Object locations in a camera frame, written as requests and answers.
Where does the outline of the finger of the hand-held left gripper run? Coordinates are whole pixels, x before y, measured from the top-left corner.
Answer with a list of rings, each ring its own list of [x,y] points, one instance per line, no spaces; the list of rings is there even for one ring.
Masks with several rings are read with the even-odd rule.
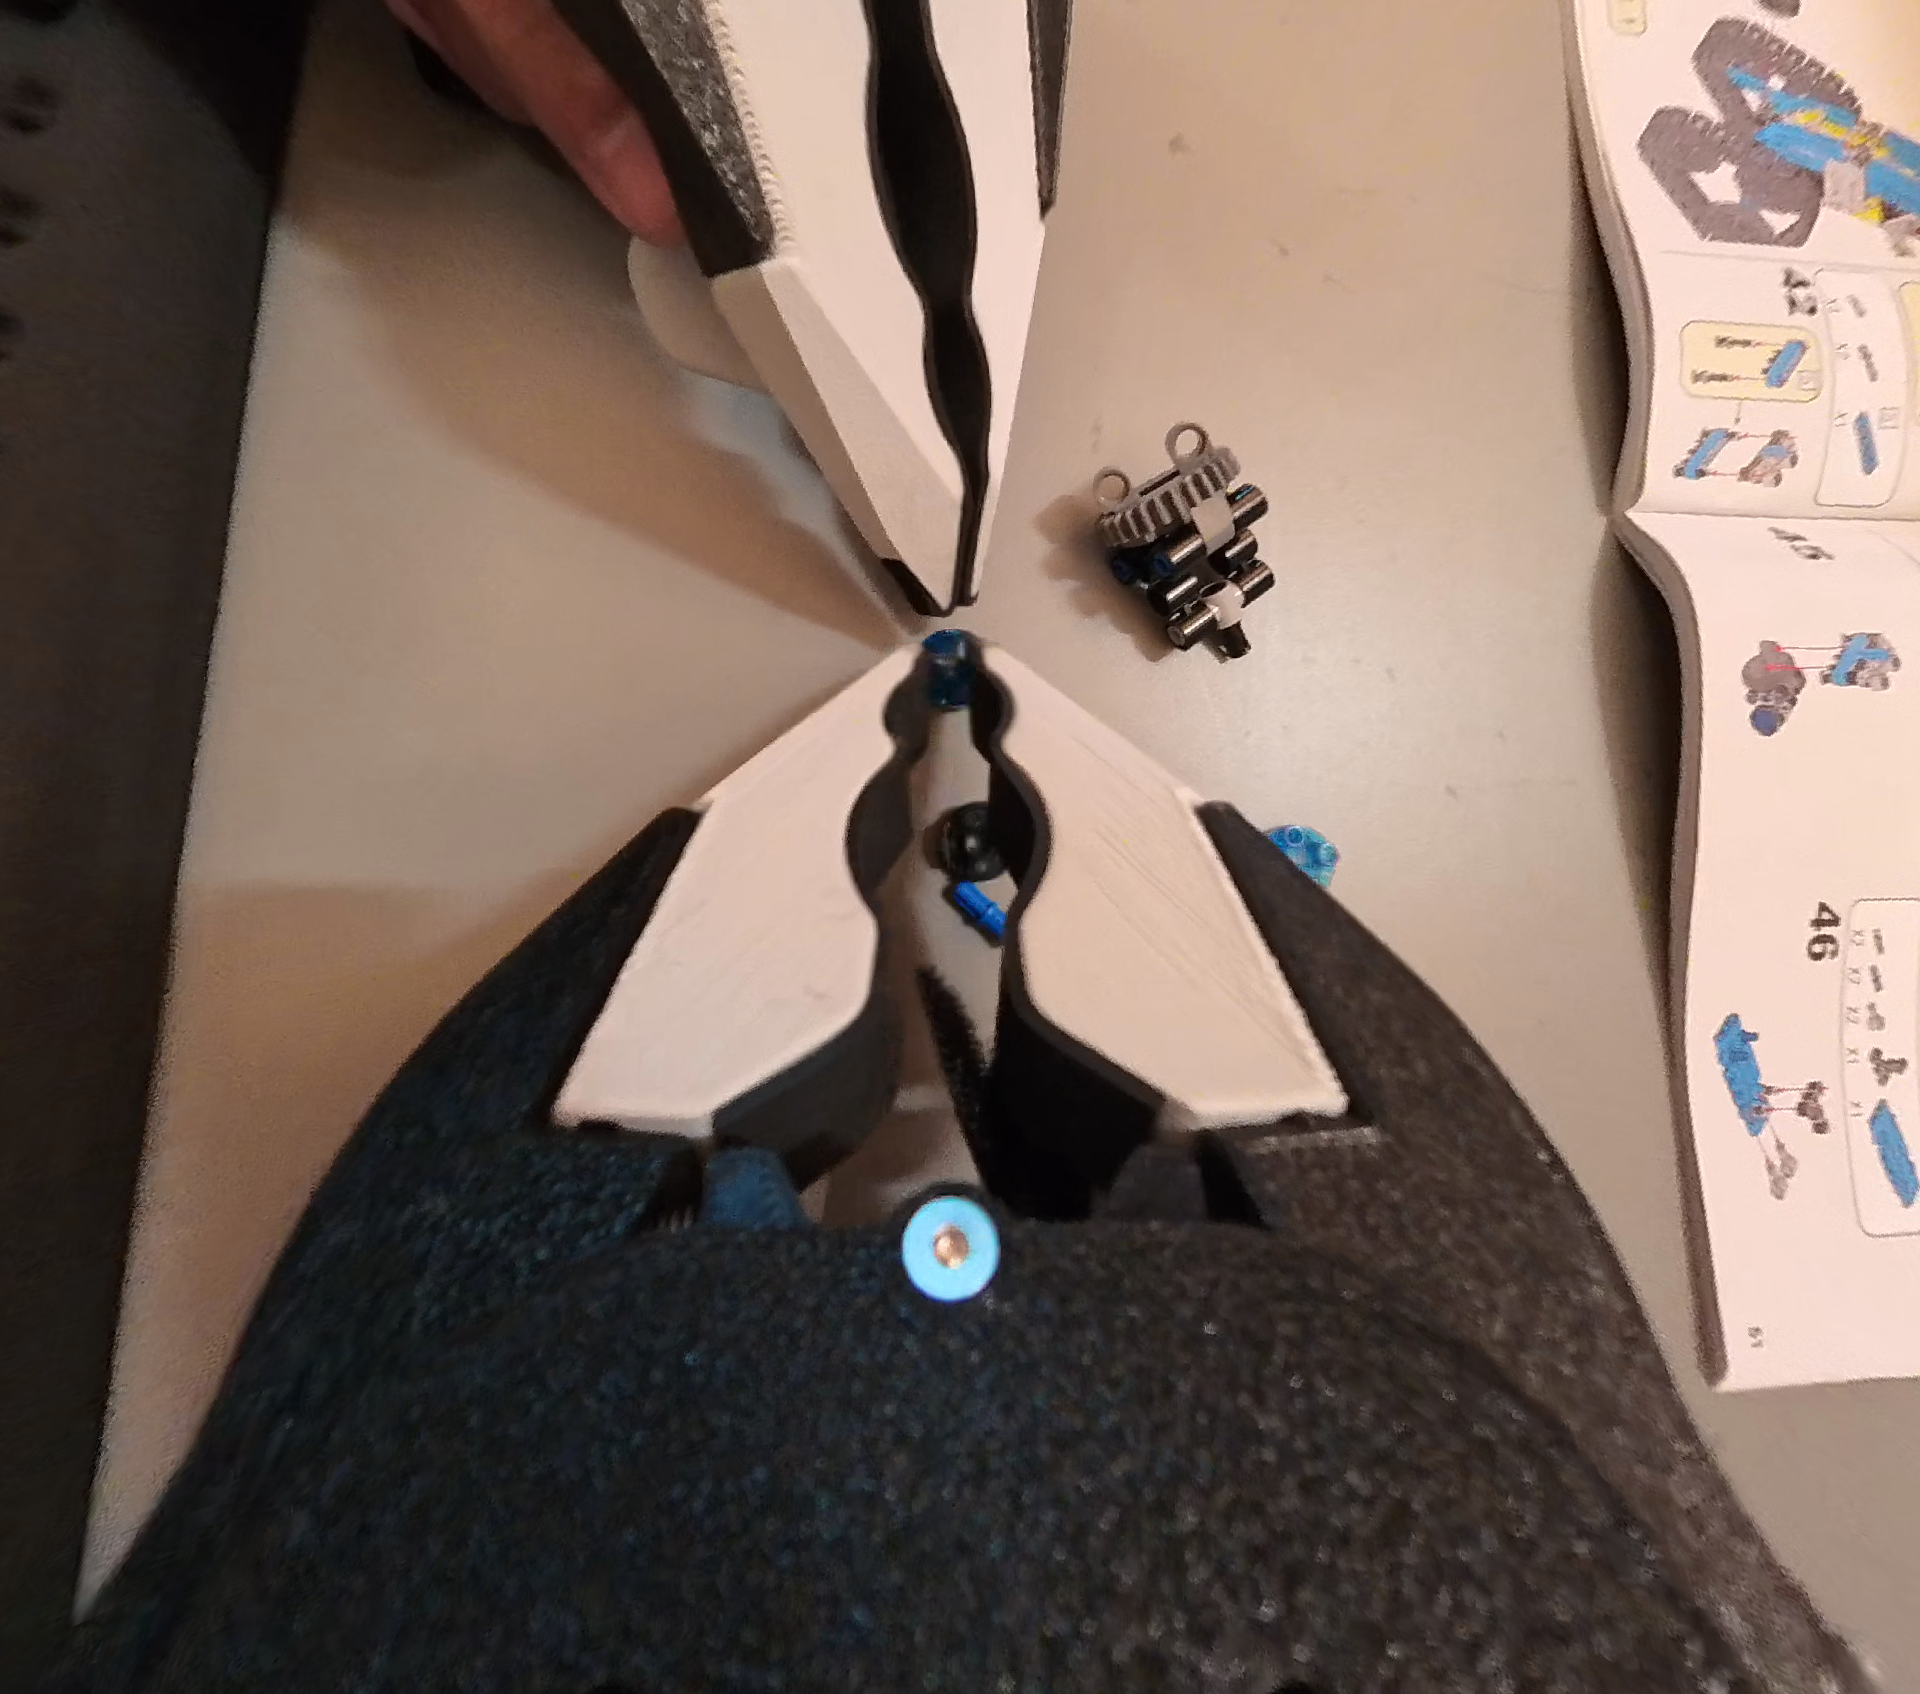
[[[962,469],[933,405],[925,310],[884,218],[864,0],[699,0],[772,247],[712,298],[868,545],[954,601]]]
[[[916,1],[918,611],[975,600],[994,525],[1045,252],[1032,56],[1029,0]]]

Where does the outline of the grey desk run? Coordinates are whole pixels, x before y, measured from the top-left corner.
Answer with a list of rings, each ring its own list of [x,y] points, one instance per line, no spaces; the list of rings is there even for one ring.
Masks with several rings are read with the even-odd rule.
[[[626,239],[320,0],[275,221],[80,1595],[314,1181],[427,1029],[906,616]],[[1702,1432],[1917,1682],[1917,1382],[1700,1376],[1668,1095],[1668,611],[1606,524],[1624,378],[1559,0],[1074,0],[1061,202],[976,628],[1336,892],[1500,1060]],[[1202,426],[1266,495],[1250,649],[1174,647],[1093,481]]]

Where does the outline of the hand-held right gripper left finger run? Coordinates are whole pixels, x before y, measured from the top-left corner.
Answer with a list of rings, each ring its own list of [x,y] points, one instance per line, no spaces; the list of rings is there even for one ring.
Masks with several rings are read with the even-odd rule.
[[[798,1187],[874,1133],[900,1074],[881,893],[931,720],[925,649],[894,649],[694,805],[559,1126],[761,1147]]]

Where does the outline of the grey gear brick assembly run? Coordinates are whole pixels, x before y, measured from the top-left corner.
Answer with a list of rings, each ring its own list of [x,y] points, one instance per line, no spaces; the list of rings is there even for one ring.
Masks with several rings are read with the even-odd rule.
[[[1150,604],[1172,647],[1246,657],[1245,617],[1277,587],[1256,540],[1269,495],[1195,419],[1164,433],[1164,453],[1166,465],[1148,478],[1108,465],[1093,481],[1108,568]]]

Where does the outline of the instruction booklet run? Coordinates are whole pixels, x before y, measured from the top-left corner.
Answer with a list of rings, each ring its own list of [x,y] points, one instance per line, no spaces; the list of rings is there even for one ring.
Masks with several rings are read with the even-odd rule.
[[[1723,1390],[1918,1370],[1917,0],[1564,0],[1683,674],[1670,1021]]]

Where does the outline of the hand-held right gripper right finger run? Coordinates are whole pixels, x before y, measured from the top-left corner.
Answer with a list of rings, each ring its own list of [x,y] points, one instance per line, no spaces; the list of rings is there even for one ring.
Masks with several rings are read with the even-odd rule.
[[[982,647],[978,677],[1011,703],[996,757],[1036,794],[1042,864],[1009,944],[1038,1026],[1184,1133],[1346,1114],[1200,795],[1007,649]]]

